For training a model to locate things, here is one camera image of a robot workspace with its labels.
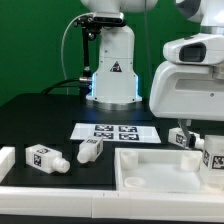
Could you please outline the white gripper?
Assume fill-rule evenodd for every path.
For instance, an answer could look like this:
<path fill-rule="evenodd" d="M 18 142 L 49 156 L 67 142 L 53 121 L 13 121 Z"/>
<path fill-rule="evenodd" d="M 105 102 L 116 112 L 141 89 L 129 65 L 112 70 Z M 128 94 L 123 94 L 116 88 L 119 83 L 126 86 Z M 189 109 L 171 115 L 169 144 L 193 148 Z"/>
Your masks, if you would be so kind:
<path fill-rule="evenodd" d="M 164 45 L 149 107 L 156 117 L 178 118 L 185 147 L 196 137 L 193 120 L 224 121 L 224 36 L 199 33 Z"/>

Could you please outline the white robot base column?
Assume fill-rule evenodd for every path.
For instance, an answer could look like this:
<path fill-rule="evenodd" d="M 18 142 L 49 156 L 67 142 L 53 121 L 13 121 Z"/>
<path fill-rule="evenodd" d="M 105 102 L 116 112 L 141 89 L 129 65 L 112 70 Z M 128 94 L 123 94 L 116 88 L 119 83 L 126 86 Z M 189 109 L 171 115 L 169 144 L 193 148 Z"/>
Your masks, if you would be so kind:
<path fill-rule="evenodd" d="M 81 0 L 90 12 L 143 12 L 158 0 Z M 102 28 L 99 65 L 93 73 L 93 86 L 87 102 L 112 110 L 127 108 L 142 101 L 138 95 L 138 75 L 133 70 L 135 35 L 124 27 Z"/>

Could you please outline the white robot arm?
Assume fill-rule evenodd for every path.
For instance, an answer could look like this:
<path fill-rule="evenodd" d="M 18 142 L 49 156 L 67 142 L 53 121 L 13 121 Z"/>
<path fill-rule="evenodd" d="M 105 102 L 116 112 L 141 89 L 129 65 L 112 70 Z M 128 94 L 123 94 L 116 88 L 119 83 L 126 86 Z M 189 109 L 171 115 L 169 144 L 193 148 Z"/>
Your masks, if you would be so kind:
<path fill-rule="evenodd" d="M 178 121 L 188 148 L 190 120 L 224 121 L 224 0 L 174 1 L 200 32 L 164 45 L 149 107 L 157 117 Z"/>

